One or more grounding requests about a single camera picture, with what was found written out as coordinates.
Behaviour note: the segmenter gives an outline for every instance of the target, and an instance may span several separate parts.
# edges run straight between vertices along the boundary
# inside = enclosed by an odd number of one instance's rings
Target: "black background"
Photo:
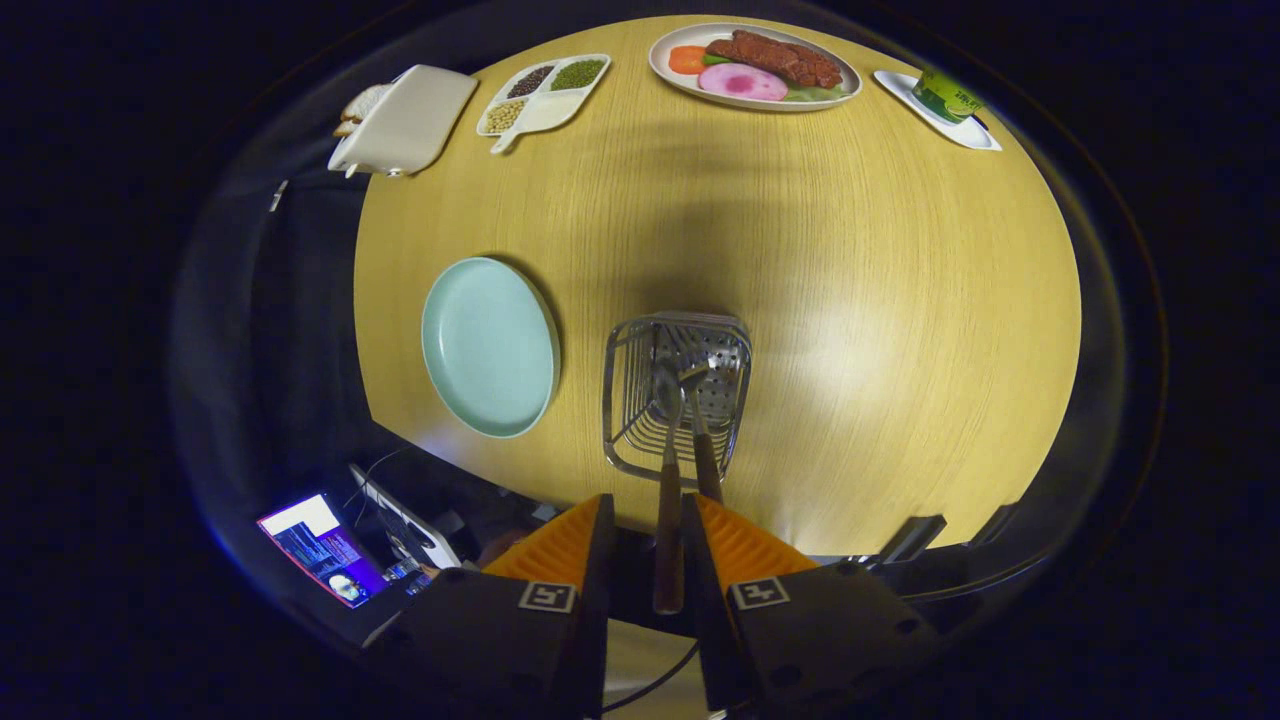
[[[273,82],[394,6],[81,4],[9,20],[9,141],[23,150],[9,168],[12,352],[18,378],[38,380],[19,382],[29,398],[10,406],[22,448],[12,506],[32,520],[19,547],[64,550],[18,553],[35,592],[14,625],[38,642],[5,659],[6,702],[42,715],[406,702],[264,603],[204,529],[173,456],[160,366],[184,173],[216,163],[201,149]],[[1275,436],[1263,42],[1276,10],[893,8],[1028,90],[1111,176],[1166,295],[1172,373],[1151,480],[1107,555],[1079,582],[1055,569],[886,712],[1261,716],[1275,676],[1262,575],[1275,562],[1263,489],[1276,471],[1262,441]],[[859,5],[841,10],[856,19]],[[410,701],[431,714],[431,698]]]

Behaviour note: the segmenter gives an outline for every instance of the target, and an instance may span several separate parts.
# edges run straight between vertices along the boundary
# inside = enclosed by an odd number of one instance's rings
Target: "computer monitor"
[[[338,521],[325,496],[273,512],[257,521],[293,564],[347,607],[358,607],[390,584]]]

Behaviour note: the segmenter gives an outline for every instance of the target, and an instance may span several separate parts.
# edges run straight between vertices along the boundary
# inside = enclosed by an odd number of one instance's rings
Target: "wire basket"
[[[671,332],[680,328],[684,332]],[[675,338],[689,338],[681,343]],[[698,488],[694,473],[692,404],[698,402],[716,448],[716,466],[723,480],[742,424],[746,387],[751,377],[751,343],[746,328],[727,315],[658,313],[613,328],[604,352],[604,455],[632,475],[657,480],[667,441],[667,418],[653,393],[653,368],[659,360],[676,365],[716,359],[696,398],[684,405],[676,428],[676,454],[681,484]]]

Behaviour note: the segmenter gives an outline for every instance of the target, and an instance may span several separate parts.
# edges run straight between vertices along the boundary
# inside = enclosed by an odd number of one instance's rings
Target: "food plate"
[[[422,359],[445,407],[477,433],[538,424],[559,380],[559,333],[538,288],[509,265],[467,258],[422,306]]]
[[[681,74],[671,69],[668,60],[671,59],[671,51],[675,47],[681,47],[686,45],[700,45],[707,46],[714,40],[730,40],[733,36],[735,29],[746,29],[756,35],[763,35],[764,37],[778,40],[782,42],[794,42],[803,47],[808,47],[819,55],[824,55],[840,69],[841,83],[832,90],[840,90],[847,92],[844,97],[835,100],[815,100],[815,101],[797,101],[797,100],[755,100],[748,97],[735,97],[732,95],[723,95],[719,92],[712,92],[703,90],[698,86],[698,76],[694,74]],[[653,72],[658,73],[658,77],[669,82],[671,85],[696,95],[699,97],[705,97],[713,102],[721,102],[724,105],[732,105],[735,108],[750,108],[754,110],[772,110],[777,113],[808,113],[813,110],[824,110],[827,108],[835,108],[847,102],[854,96],[856,96],[863,90],[863,78],[858,74],[858,70],[852,68],[849,63],[842,60],[835,53],[826,50],[820,45],[814,45],[808,40],[801,40],[794,35],[788,35],[782,31],[769,29],[767,27],[759,27],[744,23],[703,23],[696,26],[689,26],[680,28],[675,32],[669,32],[658,42],[653,44],[649,49],[649,67]]]
[[[872,73],[876,77],[876,82],[884,86],[884,90],[890,95],[897,97],[904,105],[911,109],[913,113],[920,117],[924,122],[933,126],[933,129],[947,136],[952,142],[957,145],[964,145],[973,150],[1004,150],[1000,142],[978,123],[978,119],[970,117],[963,123],[945,123],[940,120],[928,108],[920,104],[919,100],[911,95],[911,88],[915,87],[915,81],[920,79],[918,77],[911,77],[904,73],[892,73],[890,70],[876,70]]]
[[[416,173],[440,156],[476,79],[413,65],[390,82],[356,129],[338,141],[329,169],[353,173]]]
[[[566,90],[552,90],[557,78],[562,72],[564,72],[566,68],[575,63],[593,60],[604,64],[595,73],[595,77],[591,78],[589,85]],[[489,106],[484,109],[484,113],[480,114],[480,119],[476,120],[476,135],[499,137],[500,140],[498,140],[490,150],[490,152],[497,155],[504,151],[511,141],[518,135],[558,128],[577,114],[579,108],[581,108],[582,102],[586,101],[586,97],[591,95],[595,86],[600,83],[600,78],[604,77],[604,73],[609,69],[611,63],[612,59],[608,55],[594,53],[590,55],[573,55],[572,58],[559,58],[557,60],[547,60],[544,63],[529,65],[527,68],[511,76],[511,78],[503,83],[502,88],[493,95],[493,100],[489,101]],[[516,83],[525,79],[525,77],[534,70],[548,67],[552,69],[541,79],[538,87],[525,95],[507,97],[512,88],[516,87]],[[497,108],[507,105],[517,108],[515,122],[506,129],[488,132],[486,123],[489,122],[489,114]]]

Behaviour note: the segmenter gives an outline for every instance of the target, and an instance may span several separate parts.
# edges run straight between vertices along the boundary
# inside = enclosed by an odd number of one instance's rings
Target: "beans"
[[[516,124],[516,117],[525,109],[525,102],[527,101],[516,100],[515,102],[504,102],[493,110],[489,110],[489,115],[484,122],[484,131],[503,132],[511,128],[511,126]]]
[[[516,81],[516,85],[511,87],[511,92],[507,94],[507,97],[522,97],[529,95],[530,92],[538,90],[538,86],[541,85],[543,79],[549,74],[552,74],[552,65],[538,68]]]
[[[591,85],[595,76],[604,67],[604,60],[579,60],[570,63],[561,72],[556,73],[552,81],[552,90],[568,90],[571,87],[586,87]]]

